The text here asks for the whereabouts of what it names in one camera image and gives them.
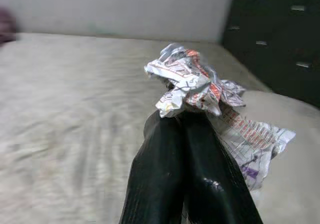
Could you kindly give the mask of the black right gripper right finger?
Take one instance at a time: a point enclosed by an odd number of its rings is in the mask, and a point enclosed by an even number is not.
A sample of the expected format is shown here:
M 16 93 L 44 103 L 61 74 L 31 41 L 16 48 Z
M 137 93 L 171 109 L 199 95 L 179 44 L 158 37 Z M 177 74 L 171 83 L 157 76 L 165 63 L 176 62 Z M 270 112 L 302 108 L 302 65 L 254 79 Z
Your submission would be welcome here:
M 244 177 L 205 114 L 184 112 L 191 224 L 263 224 Z

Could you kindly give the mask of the printed paper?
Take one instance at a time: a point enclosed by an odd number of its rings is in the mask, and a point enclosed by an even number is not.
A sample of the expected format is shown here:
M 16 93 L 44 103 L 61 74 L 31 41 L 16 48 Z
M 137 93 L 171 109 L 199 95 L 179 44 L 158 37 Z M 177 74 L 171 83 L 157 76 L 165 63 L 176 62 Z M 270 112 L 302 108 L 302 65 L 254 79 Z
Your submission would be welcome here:
M 245 89 L 223 80 L 196 50 L 172 43 L 145 72 L 160 79 L 167 92 L 157 102 L 161 117 L 183 111 L 205 112 L 222 144 L 239 165 L 249 190 L 262 187 L 271 160 L 295 138 L 295 132 L 242 115 Z

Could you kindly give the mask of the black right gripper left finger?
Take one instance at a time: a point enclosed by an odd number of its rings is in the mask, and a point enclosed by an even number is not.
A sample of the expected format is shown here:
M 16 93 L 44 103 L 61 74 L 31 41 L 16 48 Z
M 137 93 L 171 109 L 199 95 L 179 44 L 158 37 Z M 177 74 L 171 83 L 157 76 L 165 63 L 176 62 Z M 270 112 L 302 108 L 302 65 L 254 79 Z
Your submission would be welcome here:
M 185 139 L 176 118 L 152 113 L 134 157 L 119 224 L 181 224 Z

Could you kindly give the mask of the beige quilted mattress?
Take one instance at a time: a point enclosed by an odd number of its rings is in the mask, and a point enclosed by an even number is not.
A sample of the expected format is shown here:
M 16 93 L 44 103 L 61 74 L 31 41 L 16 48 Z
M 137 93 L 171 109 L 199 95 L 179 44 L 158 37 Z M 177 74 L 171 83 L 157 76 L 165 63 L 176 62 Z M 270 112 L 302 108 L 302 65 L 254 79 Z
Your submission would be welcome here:
M 0 47 L 0 224 L 118 224 L 167 41 L 22 33 Z

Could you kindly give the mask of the black tufted headboard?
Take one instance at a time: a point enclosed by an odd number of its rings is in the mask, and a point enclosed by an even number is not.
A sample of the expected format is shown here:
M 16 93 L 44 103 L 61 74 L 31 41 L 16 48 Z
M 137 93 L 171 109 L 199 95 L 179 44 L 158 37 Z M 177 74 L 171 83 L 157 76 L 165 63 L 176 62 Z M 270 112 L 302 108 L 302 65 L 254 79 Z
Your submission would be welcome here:
M 320 0 L 232 0 L 222 45 L 273 92 L 320 109 Z

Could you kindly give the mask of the mauve cartoon print blanket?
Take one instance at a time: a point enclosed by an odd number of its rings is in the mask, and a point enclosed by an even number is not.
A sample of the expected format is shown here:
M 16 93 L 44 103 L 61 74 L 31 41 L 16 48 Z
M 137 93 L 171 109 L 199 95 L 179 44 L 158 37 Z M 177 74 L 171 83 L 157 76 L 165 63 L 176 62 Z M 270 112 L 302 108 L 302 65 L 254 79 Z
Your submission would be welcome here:
M 0 46 L 17 39 L 17 22 L 12 13 L 0 7 Z

